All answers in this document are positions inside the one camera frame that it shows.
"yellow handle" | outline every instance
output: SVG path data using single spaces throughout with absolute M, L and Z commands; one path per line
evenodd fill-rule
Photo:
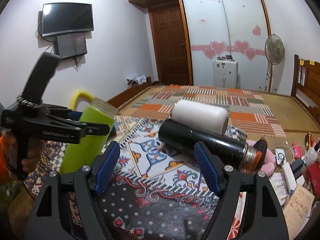
M 71 103 L 70 103 L 70 109 L 75 110 L 76 103 L 77 103 L 79 97 L 84 97 L 84 98 L 88 99 L 90 102 L 94 99 L 94 96 L 92 94 L 90 94 L 89 92 L 84 91 L 84 90 L 78 90 L 73 94 L 73 97 L 72 97 Z

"black screen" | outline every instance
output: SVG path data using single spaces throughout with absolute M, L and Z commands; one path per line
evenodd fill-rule
M 58 35 L 55 43 L 56 53 L 63 59 L 87 53 L 83 33 Z
M 92 5 L 49 3 L 43 5 L 42 36 L 93 31 Z

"suitcase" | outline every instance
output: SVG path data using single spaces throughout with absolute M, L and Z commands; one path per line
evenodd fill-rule
M 213 61 L 213 86 L 217 88 L 238 88 L 238 62 L 218 57 Z

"green cup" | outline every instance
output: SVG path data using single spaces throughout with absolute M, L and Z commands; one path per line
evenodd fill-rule
M 114 124 L 114 117 L 118 110 L 107 102 L 94 98 L 91 105 L 87 106 L 80 117 L 81 122 L 107 124 L 110 132 Z M 90 165 L 94 158 L 101 154 L 110 132 L 105 135 L 86 135 L 81 138 L 80 144 L 69 144 L 63 157 L 60 174 L 77 171 L 83 165 Z

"bed frame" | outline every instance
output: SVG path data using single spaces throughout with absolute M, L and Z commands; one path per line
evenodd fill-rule
M 318 107 L 307 106 L 297 97 L 297 90 L 314 101 Z M 291 96 L 297 99 L 320 125 L 320 63 L 294 55 L 294 74 Z
M 121 110 L 127 104 L 135 100 L 135 98 L 139 96 L 141 92 L 145 92 L 145 90 L 149 89 L 151 86 L 151 77 L 147 77 L 146 83 L 143 83 L 141 85 L 135 85 L 131 88 L 128 88 L 119 95 L 116 95 L 114 98 L 108 100 L 108 103 L 118 108 L 118 110 Z

